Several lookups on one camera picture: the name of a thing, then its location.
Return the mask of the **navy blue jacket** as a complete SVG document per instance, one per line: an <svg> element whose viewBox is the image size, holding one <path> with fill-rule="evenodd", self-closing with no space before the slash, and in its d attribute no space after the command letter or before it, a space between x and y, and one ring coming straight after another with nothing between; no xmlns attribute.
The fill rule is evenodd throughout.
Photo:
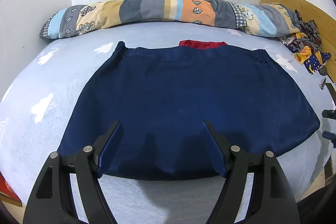
<svg viewBox="0 0 336 224"><path fill-rule="evenodd" d="M320 126L294 79L265 50L127 48L123 42L82 90L60 154L92 145L114 121L123 136L105 173L136 180L216 175L200 135L204 121L249 153L277 156Z"/></svg>

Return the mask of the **long patchwork striped pillow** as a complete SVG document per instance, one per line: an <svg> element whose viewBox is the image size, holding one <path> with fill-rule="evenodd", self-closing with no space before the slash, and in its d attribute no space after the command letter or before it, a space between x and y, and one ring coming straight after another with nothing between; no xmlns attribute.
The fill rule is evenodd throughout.
<svg viewBox="0 0 336 224"><path fill-rule="evenodd" d="M238 4L224 0L119 0L76 5L58 11L40 36L61 39L139 22L172 21L277 38L300 32L296 13L279 3Z"/></svg>

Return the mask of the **light blue cloud bedsheet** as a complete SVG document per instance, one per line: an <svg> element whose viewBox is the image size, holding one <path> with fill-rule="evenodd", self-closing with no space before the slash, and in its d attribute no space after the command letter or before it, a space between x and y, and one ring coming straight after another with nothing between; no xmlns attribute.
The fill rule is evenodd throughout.
<svg viewBox="0 0 336 224"><path fill-rule="evenodd" d="M84 85L118 42L129 48L168 48L186 39L264 49L291 75L318 115L335 108L329 91L320 88L322 77L307 73L279 41L241 31L152 22L56 40L18 75L1 100L1 173L21 201L28 201L46 158L57 150ZM100 179L119 223L205 223L223 183L221 177L171 182Z"/></svg>

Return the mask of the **wooden headboard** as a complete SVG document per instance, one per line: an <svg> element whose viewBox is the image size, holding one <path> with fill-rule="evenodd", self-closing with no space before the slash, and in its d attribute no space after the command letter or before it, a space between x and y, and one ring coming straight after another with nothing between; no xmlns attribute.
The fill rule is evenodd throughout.
<svg viewBox="0 0 336 224"><path fill-rule="evenodd" d="M335 20L306 0L260 0L260 3L271 2L278 2L291 10L298 10L305 22L311 19L315 21L322 40L322 50L331 53L326 68L329 77L335 83Z"/></svg>

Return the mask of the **red item under jacket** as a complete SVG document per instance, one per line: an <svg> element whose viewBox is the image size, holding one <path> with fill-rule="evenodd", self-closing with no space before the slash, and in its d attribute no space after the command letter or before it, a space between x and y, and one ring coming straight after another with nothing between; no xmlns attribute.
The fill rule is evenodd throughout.
<svg viewBox="0 0 336 224"><path fill-rule="evenodd" d="M227 46L226 42L201 42L197 40L182 40L179 42L180 47L190 47L199 50L207 50L211 48L218 48L221 46Z"/></svg>

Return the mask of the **colourful patterned cloth pile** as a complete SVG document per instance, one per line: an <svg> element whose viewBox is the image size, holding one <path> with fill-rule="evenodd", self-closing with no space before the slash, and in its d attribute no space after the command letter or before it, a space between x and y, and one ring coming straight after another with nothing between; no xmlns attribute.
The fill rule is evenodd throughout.
<svg viewBox="0 0 336 224"><path fill-rule="evenodd" d="M298 10L294 12L299 22L300 32L280 37L279 41L311 75L315 72L322 76L327 75L325 65L331 58L331 53L322 51L322 40L315 21L311 19L305 22Z"/></svg>

